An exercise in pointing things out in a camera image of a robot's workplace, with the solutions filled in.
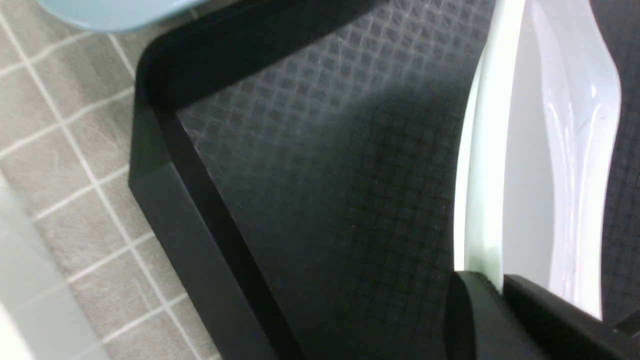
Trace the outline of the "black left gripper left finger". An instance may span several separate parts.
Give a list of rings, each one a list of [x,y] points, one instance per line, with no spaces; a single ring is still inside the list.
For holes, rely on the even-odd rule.
[[[448,360],[547,360],[505,299],[487,278],[455,271],[449,278],[444,319]]]

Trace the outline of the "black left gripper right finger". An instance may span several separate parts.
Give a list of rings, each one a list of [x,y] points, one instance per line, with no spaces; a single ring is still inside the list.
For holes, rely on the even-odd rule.
[[[505,275],[503,297],[551,360],[638,360],[639,343],[520,275]]]

